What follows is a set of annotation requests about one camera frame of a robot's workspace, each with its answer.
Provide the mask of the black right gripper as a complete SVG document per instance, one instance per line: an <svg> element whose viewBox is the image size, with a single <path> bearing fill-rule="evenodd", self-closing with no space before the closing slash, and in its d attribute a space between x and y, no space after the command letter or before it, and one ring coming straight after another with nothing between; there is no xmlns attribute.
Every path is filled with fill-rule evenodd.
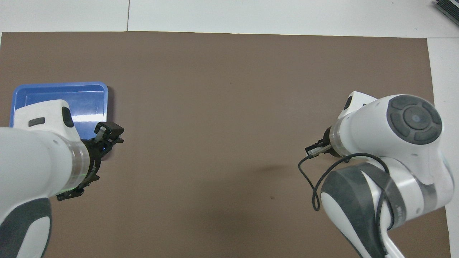
<svg viewBox="0 0 459 258"><path fill-rule="evenodd" d="M323 141L318 141L305 148L307 157L316 157L329 153L334 157L344 157L344 145L340 126L331 126L323 134Z"/></svg>

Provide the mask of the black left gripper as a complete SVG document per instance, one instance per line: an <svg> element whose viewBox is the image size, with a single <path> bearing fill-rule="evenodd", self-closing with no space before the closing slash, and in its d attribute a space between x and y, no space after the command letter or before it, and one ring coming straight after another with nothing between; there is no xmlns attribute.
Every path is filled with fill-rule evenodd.
<svg viewBox="0 0 459 258"><path fill-rule="evenodd" d="M110 152L110 147L124 142L124 139L121 138L124 128L114 122L99 122L96 124L94 132L96 134L94 138L82 139L82 143L87 148L90 158L85 178L74 189L56 195L58 201L80 197L84 194L85 187L100 178L97 172L100 169L102 157Z"/></svg>

